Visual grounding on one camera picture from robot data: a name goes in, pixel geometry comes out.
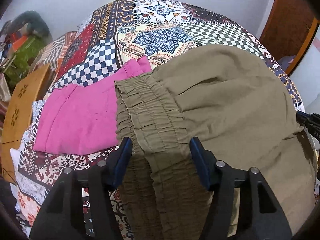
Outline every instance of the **silver rivet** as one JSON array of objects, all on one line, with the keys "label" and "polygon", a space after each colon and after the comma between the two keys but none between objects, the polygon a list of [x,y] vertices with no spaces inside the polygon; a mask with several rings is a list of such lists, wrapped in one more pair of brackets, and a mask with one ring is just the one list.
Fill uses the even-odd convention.
[{"label": "silver rivet", "polygon": [[224,167],[224,165],[226,165],[226,163],[224,161],[217,161],[216,165],[220,168]]},{"label": "silver rivet", "polygon": [[258,174],[259,173],[259,170],[256,168],[256,167],[252,167],[250,169],[250,171],[253,173],[253,174]]},{"label": "silver rivet", "polygon": [[67,168],[65,168],[65,169],[63,170],[63,172],[64,172],[65,174],[69,174],[71,171],[72,171],[72,168],[70,168],[70,167],[67,167]]},{"label": "silver rivet", "polygon": [[98,166],[99,167],[103,167],[106,164],[107,164],[106,161],[98,161]]}]

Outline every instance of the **wooden door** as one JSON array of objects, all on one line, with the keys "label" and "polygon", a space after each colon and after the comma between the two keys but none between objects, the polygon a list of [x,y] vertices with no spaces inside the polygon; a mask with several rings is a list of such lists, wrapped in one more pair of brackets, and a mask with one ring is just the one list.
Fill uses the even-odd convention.
[{"label": "wooden door", "polygon": [[313,19],[305,0],[275,0],[260,42],[276,60],[297,55]]}]

